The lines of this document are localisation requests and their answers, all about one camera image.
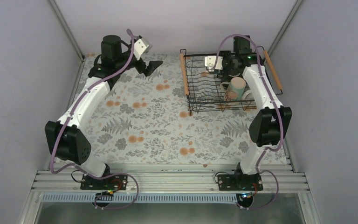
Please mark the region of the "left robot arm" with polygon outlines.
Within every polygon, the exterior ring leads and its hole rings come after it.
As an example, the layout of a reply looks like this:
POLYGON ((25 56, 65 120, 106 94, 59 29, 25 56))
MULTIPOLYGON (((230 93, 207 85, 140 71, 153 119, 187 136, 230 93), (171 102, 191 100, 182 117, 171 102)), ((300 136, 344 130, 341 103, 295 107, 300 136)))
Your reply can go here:
POLYGON ((117 35, 103 37, 101 54, 95 58, 81 93, 57 121, 48 121, 45 125, 51 154, 51 173, 57 174, 61 171, 54 170, 55 158, 59 158, 69 161, 70 166, 93 178, 92 182, 99 189, 105 189, 110 185, 108 165, 93 155, 92 146, 83 129, 99 103, 113 89, 125 71, 135 68, 138 74, 148 77, 163 63, 145 63, 142 55, 146 54, 152 45, 140 35, 134 36, 129 33, 129 36, 130 43, 124 42, 117 35))

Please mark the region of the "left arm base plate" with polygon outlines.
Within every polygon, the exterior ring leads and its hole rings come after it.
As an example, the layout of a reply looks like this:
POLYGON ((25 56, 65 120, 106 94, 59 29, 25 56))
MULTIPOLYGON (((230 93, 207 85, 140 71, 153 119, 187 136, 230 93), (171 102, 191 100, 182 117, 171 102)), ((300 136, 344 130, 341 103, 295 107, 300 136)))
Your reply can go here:
POLYGON ((97 180, 89 176, 84 176, 81 180, 80 189, 81 190, 126 190, 126 185, 128 182, 127 175, 115 175, 113 177, 97 180))

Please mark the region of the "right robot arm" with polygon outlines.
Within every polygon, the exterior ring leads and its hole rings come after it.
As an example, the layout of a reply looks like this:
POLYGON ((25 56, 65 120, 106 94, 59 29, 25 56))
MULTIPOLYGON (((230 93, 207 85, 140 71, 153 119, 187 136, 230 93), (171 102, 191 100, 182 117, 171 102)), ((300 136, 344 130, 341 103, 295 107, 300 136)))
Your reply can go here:
POLYGON ((228 39, 233 40, 234 50, 222 52, 222 45, 219 45, 216 56, 222 61, 216 60, 214 67, 220 66, 225 75, 233 74, 246 82, 257 108, 257 115, 249 126, 252 142, 239 163, 240 173, 234 177, 235 187, 245 190, 252 183, 250 175, 260 173, 260 163, 266 152, 277 152, 283 146, 292 110, 282 104, 269 82, 264 63, 273 75, 276 72, 268 53, 263 51, 261 56, 256 43, 247 35, 229 35, 224 41, 228 39))

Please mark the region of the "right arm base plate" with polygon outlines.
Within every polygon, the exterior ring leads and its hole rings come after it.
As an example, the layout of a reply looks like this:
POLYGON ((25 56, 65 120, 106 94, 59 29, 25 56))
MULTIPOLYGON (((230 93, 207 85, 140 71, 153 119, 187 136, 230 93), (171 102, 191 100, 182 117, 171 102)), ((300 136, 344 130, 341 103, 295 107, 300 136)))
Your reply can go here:
POLYGON ((262 191, 263 184, 259 173, 246 175, 218 172, 215 181, 220 191, 262 191))

